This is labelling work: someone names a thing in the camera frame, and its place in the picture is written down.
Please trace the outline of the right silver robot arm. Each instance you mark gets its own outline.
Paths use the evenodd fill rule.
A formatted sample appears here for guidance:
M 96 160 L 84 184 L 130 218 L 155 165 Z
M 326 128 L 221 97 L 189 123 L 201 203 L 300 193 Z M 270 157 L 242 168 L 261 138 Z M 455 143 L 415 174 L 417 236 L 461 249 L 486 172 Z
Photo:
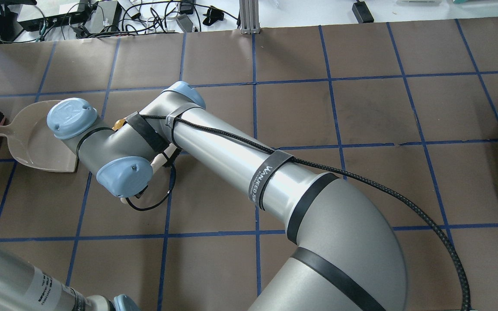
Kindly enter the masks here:
M 283 222 L 297 249 L 251 305 L 252 311 L 403 311 L 407 269 L 393 229 L 356 187 L 316 175 L 282 150 L 265 152 L 196 129 L 253 138 L 205 110 L 188 83 L 168 87 L 119 130 L 81 98 L 56 104 L 48 128 L 116 197 L 140 193 L 170 144 L 185 150 Z

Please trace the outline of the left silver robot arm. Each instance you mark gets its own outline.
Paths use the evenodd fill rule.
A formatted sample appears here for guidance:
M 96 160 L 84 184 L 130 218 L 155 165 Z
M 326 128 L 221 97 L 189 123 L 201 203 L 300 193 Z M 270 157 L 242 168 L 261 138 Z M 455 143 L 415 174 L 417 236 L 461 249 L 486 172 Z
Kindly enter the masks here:
M 127 295 L 84 296 L 0 248 L 0 311 L 138 311 Z

